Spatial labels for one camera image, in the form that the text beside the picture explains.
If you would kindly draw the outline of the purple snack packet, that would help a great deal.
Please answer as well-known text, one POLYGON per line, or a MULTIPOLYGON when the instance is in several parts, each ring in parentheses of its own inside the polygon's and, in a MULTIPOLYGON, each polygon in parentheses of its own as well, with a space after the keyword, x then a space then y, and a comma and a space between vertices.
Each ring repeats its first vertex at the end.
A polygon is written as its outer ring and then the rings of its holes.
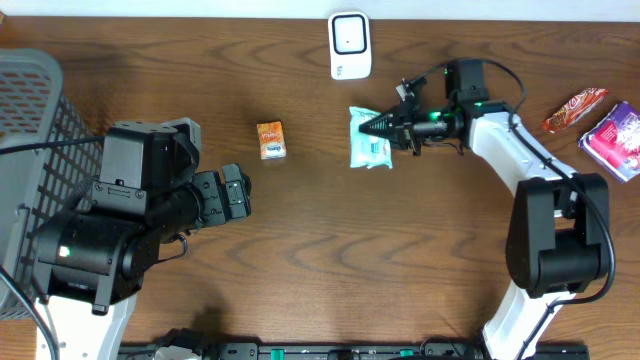
POLYGON ((639 174, 639 111, 623 101, 578 142, 622 183, 639 174))

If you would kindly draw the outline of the teal snack wrapper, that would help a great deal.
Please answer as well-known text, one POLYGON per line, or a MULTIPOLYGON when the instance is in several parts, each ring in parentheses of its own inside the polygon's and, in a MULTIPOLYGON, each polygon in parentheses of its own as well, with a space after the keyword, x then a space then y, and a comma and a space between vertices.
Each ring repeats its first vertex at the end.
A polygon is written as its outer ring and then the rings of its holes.
POLYGON ((359 127, 365 122, 379 115, 379 112, 360 108, 349 107, 351 158, 350 167, 366 167, 371 169, 377 166, 393 168, 390 142, 376 136, 366 135, 359 131, 359 127))

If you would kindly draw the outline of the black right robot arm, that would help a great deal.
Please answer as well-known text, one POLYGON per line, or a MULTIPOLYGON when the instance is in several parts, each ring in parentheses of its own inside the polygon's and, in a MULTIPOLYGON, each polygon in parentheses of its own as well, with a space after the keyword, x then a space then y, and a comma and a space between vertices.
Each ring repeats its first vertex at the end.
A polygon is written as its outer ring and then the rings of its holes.
POLYGON ((522 124, 517 105, 491 100, 484 78, 489 63, 461 58, 438 65, 447 98, 442 108, 423 109, 425 74, 403 81, 396 88, 399 104, 359 131, 414 155, 458 139, 460 151, 482 158, 509 188, 511 282, 482 328, 481 350, 486 359, 530 359, 559 310, 596 302, 613 285, 609 192, 602 176, 581 174, 546 150, 522 124))

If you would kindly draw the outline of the orange small snack box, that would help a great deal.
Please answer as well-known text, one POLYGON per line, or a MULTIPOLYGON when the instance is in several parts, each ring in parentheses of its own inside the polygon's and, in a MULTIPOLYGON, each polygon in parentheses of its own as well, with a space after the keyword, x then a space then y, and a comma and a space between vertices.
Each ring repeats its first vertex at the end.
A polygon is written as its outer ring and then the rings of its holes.
POLYGON ((287 153, 283 126, 280 121, 256 125, 262 160, 284 158, 287 153))

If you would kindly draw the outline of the red orange chocolate bar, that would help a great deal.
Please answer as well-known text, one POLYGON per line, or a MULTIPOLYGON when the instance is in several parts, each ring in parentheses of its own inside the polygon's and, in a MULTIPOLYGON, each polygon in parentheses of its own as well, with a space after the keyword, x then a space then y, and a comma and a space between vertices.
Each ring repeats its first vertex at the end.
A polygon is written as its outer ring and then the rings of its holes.
POLYGON ((600 104, 608 93, 606 88, 585 88, 544 120, 542 128, 549 133, 555 133, 572 126, 600 104))

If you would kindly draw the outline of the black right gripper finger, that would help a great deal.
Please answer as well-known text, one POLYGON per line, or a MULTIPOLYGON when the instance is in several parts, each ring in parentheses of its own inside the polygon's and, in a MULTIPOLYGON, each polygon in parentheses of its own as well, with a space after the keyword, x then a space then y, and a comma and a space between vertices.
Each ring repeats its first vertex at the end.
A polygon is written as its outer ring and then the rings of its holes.
POLYGON ((364 133, 388 140, 393 149, 402 149, 403 140, 401 139, 400 132, 398 130, 367 128, 364 130, 364 133))
POLYGON ((395 129, 400 130, 402 127, 402 122, 400 118, 393 112, 385 112, 382 113, 371 120, 368 120, 362 123, 359 126, 359 131, 364 133, 364 130, 367 128, 373 129, 395 129))

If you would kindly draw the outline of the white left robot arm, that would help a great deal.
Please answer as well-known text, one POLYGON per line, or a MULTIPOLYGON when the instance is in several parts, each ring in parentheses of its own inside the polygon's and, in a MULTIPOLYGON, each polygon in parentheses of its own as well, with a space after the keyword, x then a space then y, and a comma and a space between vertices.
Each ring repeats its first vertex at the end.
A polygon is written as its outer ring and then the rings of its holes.
POLYGON ((200 171, 200 151, 201 129, 189 118, 108 130, 98 175, 35 236, 38 358, 116 358, 161 245, 250 215, 249 177, 236 163, 200 171))

